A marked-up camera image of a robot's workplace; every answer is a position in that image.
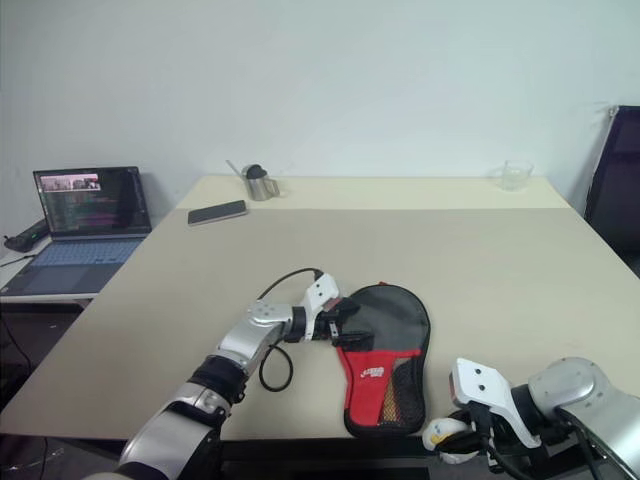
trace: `white wall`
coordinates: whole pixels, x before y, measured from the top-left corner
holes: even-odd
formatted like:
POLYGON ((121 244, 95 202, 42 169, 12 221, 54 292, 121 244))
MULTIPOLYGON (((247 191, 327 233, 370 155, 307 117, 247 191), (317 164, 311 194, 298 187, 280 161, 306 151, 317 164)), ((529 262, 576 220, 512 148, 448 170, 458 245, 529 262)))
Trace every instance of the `white wall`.
POLYGON ((224 159, 280 175, 533 161, 580 207, 640 104, 637 0, 0 0, 0 233, 31 171, 136 164, 156 213, 224 159))

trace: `logo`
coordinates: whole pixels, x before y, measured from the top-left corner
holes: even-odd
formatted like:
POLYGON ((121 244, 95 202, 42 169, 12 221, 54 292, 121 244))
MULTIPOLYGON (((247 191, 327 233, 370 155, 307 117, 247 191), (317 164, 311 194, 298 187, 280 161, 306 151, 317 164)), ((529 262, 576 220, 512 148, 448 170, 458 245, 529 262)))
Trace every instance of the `logo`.
POLYGON ((367 368, 364 372, 360 374, 360 378, 364 377, 381 377, 384 375, 384 367, 373 367, 367 368))

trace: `black chair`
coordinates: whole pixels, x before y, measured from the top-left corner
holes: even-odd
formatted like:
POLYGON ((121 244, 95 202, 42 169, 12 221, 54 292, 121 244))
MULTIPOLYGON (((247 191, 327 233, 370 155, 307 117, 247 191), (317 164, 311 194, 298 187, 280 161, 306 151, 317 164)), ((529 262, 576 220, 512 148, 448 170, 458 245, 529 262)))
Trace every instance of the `black chair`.
POLYGON ((640 107, 618 107, 587 196, 585 220, 640 276, 640 107))

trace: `laptop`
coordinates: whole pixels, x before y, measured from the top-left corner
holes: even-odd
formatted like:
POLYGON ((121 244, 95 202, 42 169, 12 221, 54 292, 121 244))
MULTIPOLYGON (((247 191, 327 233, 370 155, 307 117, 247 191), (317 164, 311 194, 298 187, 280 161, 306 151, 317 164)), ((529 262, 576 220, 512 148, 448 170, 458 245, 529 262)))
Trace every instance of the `laptop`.
POLYGON ((137 167, 33 172, 52 242, 0 296, 98 293, 151 232, 137 167))

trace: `smartphone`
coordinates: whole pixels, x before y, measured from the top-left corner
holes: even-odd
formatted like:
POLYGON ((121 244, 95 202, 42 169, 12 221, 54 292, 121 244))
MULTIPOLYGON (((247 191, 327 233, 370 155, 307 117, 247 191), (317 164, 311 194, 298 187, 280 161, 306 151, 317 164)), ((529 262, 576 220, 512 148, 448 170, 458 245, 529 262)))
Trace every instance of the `smartphone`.
POLYGON ((223 203, 214 207, 191 210, 187 222, 189 225, 202 225, 203 223, 217 222, 225 218, 238 217, 247 213, 247 205, 244 200, 223 203))

